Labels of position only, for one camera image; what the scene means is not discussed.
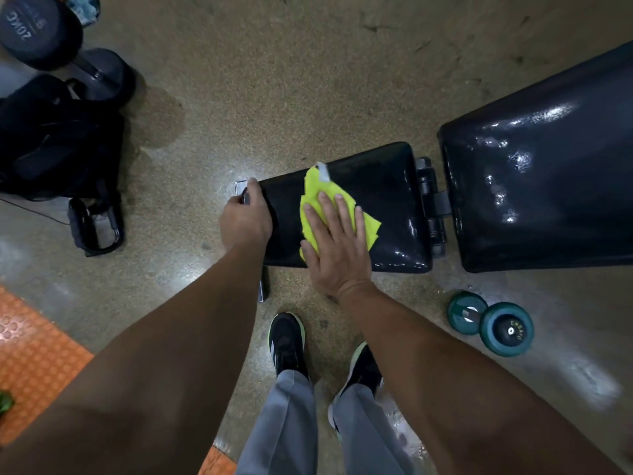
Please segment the orange floor mat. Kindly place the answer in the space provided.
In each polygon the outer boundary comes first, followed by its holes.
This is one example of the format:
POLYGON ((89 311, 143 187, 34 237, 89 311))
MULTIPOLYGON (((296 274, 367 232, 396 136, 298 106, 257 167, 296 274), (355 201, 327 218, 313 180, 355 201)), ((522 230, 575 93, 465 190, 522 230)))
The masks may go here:
POLYGON ((0 390, 15 403, 0 419, 0 449, 14 441, 93 354, 0 285, 0 390))

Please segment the black bench back pad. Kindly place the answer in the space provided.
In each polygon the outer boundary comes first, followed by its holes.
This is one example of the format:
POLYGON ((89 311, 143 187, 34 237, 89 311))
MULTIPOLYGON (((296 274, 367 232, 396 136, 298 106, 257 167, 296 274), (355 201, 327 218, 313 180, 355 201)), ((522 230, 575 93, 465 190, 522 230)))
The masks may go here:
POLYGON ((437 137, 466 271, 633 265, 633 40, 437 137))

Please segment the person's grey trousers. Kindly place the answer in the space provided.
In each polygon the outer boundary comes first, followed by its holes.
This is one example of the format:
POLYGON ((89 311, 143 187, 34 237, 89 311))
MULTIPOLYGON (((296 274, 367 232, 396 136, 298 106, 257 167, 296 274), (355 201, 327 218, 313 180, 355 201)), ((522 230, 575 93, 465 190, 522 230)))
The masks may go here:
MULTIPOLYGON (((242 450, 235 475, 315 475, 318 427, 312 383, 295 370, 276 379, 242 450)), ((376 402, 362 384, 347 388, 334 404, 347 475, 414 475, 376 402)))

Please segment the yellow cleaning cloth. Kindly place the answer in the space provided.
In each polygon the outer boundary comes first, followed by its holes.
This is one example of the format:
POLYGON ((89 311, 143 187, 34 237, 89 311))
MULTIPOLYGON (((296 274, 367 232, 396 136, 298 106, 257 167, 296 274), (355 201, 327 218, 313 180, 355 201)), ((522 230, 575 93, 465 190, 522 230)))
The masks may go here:
MULTIPOLYGON (((325 163, 318 162, 315 166, 311 167, 304 178, 305 193, 301 196, 299 202, 299 215, 301 221, 301 230, 303 239, 307 240, 318 254, 318 244, 315 235, 312 231, 308 219, 305 215, 305 205, 310 205, 319 214, 323 223, 326 223, 325 216, 322 212, 322 208, 319 203, 319 194, 324 192, 333 201, 336 201, 336 196, 340 195, 345 200, 347 208, 350 212, 351 224, 354 231, 356 231, 356 222, 354 211, 357 203, 355 199, 346 192, 340 185, 335 183, 331 178, 328 171, 328 167, 325 163)), ((367 248, 370 250, 378 240, 378 231, 382 225, 381 222, 368 215, 363 211, 363 217, 365 221, 365 233, 367 236, 367 248)))

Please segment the large black dumbbell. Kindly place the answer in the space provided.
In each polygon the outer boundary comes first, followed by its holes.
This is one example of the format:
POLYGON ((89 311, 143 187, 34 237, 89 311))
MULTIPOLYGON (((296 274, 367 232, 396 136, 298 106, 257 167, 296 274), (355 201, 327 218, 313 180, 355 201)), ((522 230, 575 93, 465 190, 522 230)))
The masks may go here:
POLYGON ((62 0, 6 0, 0 45, 36 71, 62 71, 75 97, 122 108, 134 96, 131 66, 107 48, 84 49, 80 18, 62 0))

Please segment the person's right forearm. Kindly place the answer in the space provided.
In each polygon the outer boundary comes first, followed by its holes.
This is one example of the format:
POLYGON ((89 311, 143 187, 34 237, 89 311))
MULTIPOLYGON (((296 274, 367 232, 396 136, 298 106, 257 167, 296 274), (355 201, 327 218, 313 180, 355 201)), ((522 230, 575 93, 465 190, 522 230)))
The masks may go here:
POLYGON ((342 309, 442 475, 624 475, 516 377, 376 286, 342 309))

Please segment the person's black right shoe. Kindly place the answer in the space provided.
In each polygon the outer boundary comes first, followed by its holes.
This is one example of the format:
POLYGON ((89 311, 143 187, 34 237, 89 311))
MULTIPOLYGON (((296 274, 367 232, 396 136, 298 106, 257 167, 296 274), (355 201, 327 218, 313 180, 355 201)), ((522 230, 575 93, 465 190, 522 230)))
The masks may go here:
POLYGON ((343 387, 337 392, 335 397, 328 406, 327 415, 330 426, 336 430, 337 438, 342 441, 341 433, 337 427, 334 408, 337 402, 340 400, 343 393, 351 388, 353 385, 362 385, 369 389, 372 395, 372 399, 376 399, 377 391, 382 388, 384 384, 384 377, 380 373, 380 369, 376 363, 370 347, 366 341, 363 341, 358 345, 349 364, 349 373, 343 387))

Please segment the black bench seat pad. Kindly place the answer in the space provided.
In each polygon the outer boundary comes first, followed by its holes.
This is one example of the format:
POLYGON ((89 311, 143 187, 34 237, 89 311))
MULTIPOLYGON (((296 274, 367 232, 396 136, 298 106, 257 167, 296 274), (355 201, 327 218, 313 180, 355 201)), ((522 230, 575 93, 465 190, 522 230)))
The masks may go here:
MULTIPOLYGON (((363 211, 381 223, 369 250, 372 270, 428 273, 432 270, 429 223, 410 144, 394 142, 327 164, 330 178, 363 211)), ((303 239, 300 198, 308 169, 261 181, 273 220, 264 265, 306 268, 299 254, 303 239)))

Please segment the person's right hand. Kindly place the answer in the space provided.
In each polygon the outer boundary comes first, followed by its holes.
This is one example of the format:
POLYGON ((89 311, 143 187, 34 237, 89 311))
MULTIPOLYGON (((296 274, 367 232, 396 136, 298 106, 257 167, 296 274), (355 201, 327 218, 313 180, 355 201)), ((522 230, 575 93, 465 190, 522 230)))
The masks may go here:
POLYGON ((320 276, 310 276, 313 286, 322 295, 332 298, 342 307, 349 305, 359 294, 375 289, 371 280, 372 268, 367 245, 357 245, 350 212, 344 200, 341 215, 344 235, 333 239, 328 227, 310 205, 305 215, 318 244, 320 276))

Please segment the small teal dumbbell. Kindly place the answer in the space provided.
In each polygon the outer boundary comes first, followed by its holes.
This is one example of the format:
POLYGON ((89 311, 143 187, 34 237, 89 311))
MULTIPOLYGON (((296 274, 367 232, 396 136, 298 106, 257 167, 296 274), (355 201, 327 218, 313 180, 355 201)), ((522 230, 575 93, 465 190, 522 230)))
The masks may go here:
POLYGON ((517 304, 488 304, 481 296, 460 291, 446 309, 449 325, 465 336, 478 335, 485 347, 499 357, 517 357, 532 345, 535 335, 530 315, 517 304))

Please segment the person's black left shoe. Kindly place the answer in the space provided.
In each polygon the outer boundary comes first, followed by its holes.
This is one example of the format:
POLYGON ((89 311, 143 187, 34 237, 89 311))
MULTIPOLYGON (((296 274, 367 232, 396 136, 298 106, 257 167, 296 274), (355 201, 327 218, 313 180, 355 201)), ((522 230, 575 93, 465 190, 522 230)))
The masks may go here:
POLYGON ((276 375, 285 370, 298 372, 309 380, 305 360, 305 327, 295 314, 276 314, 268 331, 268 344, 276 375))

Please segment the person's left hand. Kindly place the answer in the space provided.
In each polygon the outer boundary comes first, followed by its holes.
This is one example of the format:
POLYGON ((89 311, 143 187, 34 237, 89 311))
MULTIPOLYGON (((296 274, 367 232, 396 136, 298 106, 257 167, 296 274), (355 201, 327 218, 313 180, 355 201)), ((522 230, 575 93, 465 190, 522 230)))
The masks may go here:
POLYGON ((227 253, 243 249, 264 255, 273 231, 272 216, 264 196, 263 205, 246 205, 241 196, 229 198, 219 223, 220 237, 227 253))

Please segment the person's left forearm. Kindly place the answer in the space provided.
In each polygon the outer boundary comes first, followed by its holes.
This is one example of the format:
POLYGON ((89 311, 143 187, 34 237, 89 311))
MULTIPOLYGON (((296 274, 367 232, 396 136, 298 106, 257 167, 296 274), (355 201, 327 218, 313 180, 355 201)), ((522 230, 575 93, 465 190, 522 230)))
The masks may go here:
POLYGON ((266 241, 233 237, 125 329, 0 454, 0 475, 198 475, 235 390, 266 241))

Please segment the black bag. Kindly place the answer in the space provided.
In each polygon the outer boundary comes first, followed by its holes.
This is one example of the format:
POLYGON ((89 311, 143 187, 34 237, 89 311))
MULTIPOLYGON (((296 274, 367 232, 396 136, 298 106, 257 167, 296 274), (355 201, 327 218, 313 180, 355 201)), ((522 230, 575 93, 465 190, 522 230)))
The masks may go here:
POLYGON ((125 119, 38 75, 0 98, 0 193, 32 201, 115 196, 125 119))

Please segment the person's black shoe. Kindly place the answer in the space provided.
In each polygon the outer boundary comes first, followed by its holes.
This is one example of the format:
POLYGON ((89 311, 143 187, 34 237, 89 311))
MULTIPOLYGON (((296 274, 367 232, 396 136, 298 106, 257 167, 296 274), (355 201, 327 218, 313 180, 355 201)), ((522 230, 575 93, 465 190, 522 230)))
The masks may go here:
POLYGON ((382 388, 384 384, 384 377, 380 373, 380 369, 376 363, 370 347, 366 341, 363 341, 358 345, 349 364, 349 373, 343 387, 337 392, 335 397, 328 406, 327 415, 330 426, 336 430, 337 438, 342 441, 341 433, 337 427, 334 408, 337 402, 340 400, 343 393, 351 388, 353 385, 362 385, 369 389, 372 395, 372 399, 376 399, 377 391, 382 388))
POLYGON ((276 375, 285 370, 298 372, 309 380, 305 360, 305 327, 295 314, 276 314, 268 331, 268 344, 276 375))

